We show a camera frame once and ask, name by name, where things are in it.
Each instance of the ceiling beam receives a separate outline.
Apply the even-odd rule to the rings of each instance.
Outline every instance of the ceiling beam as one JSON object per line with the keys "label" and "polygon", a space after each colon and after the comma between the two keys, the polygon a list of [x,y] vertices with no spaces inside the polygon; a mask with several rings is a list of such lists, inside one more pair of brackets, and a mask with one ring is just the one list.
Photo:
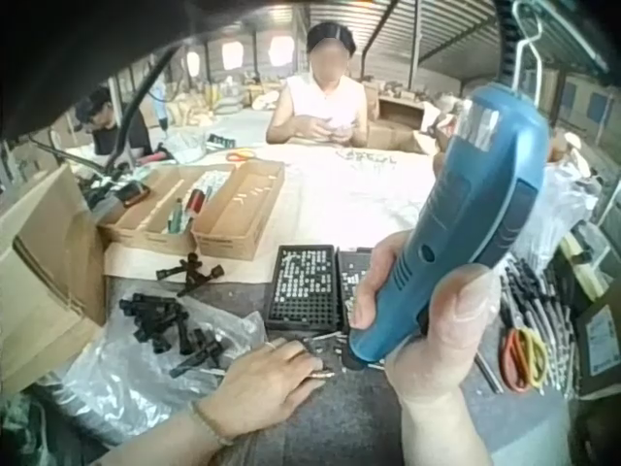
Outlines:
{"label": "ceiling beam", "polygon": [[443,44],[440,44],[436,48],[434,48],[432,50],[429,50],[427,53],[425,53],[423,56],[420,57],[420,60],[418,61],[418,63],[422,63],[423,61],[428,60],[432,56],[440,53],[443,50],[448,49],[449,47],[453,46],[454,44],[457,44],[460,41],[463,41],[468,36],[474,34],[475,32],[477,32],[477,31],[479,31],[481,29],[483,29],[484,27],[491,26],[492,24],[495,24],[495,23],[496,23],[496,15],[492,15],[490,17],[487,17],[483,21],[478,22],[477,24],[474,24],[473,26],[469,27],[468,29],[465,29],[464,31],[460,32],[459,34],[457,34],[453,38],[449,39],[448,41],[444,42]]}
{"label": "ceiling beam", "polygon": [[381,19],[377,23],[376,29],[373,31],[373,34],[371,34],[371,37],[369,38],[369,41],[367,42],[367,45],[362,50],[362,55],[363,56],[367,56],[367,53],[369,53],[369,49],[373,45],[373,42],[376,41],[377,36],[379,35],[379,32],[381,31],[381,28],[384,27],[384,24],[390,18],[390,15],[392,15],[392,11],[395,9],[395,7],[397,6],[398,3],[399,3],[399,0],[391,0],[390,1],[390,4],[388,5],[388,7],[384,11],[384,14],[382,15]]}

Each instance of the person's left hand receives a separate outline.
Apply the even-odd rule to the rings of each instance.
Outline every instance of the person's left hand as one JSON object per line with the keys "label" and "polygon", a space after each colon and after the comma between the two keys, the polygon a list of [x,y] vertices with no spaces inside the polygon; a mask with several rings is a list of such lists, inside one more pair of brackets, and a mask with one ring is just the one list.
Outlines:
{"label": "person's left hand", "polygon": [[335,130],[334,133],[330,136],[330,141],[338,144],[347,144],[351,141],[353,137],[353,128],[349,127],[341,127]]}
{"label": "person's left hand", "polygon": [[229,439],[270,427],[290,417],[324,384],[307,379],[322,367],[300,342],[279,338],[237,359],[198,409]]}

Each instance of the bracelet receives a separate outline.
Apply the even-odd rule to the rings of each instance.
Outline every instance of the bracelet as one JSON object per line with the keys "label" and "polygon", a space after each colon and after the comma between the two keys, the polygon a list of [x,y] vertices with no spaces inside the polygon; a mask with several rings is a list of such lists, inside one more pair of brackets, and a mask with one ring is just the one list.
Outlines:
{"label": "bracelet", "polygon": [[215,431],[211,422],[203,413],[201,413],[201,410],[198,409],[197,401],[190,402],[190,413],[192,414],[192,417],[194,417],[196,420],[200,421],[201,424],[207,427],[212,437],[214,437],[222,447],[231,447],[233,445],[234,442],[231,439],[223,437]]}

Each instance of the woman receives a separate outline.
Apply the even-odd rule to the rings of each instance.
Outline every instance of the woman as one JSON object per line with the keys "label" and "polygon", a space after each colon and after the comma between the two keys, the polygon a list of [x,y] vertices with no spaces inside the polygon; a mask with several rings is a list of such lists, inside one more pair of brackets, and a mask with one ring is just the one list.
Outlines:
{"label": "woman", "polygon": [[344,146],[367,145],[367,98],[363,85],[345,76],[356,52],[351,31],[335,22],[307,36],[310,72],[287,79],[266,135],[269,144],[292,138]]}

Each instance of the paper sheet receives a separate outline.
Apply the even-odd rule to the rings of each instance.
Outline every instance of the paper sheet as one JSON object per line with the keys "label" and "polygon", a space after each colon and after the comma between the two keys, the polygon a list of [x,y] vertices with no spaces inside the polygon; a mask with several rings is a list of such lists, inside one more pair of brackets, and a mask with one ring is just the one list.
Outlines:
{"label": "paper sheet", "polygon": [[[225,275],[219,282],[267,283],[272,279],[280,245],[370,248],[391,233],[412,228],[435,180],[432,158],[362,150],[365,154],[388,155],[394,161],[379,163],[364,156],[363,160],[345,160],[343,151],[293,145],[256,149],[258,157],[283,161],[287,167],[254,260],[202,257],[203,272],[220,264]],[[199,164],[223,160],[223,155],[214,154]],[[113,243],[106,251],[106,275],[154,280],[156,270],[175,267],[180,259]],[[182,283],[184,275],[169,280]]]}

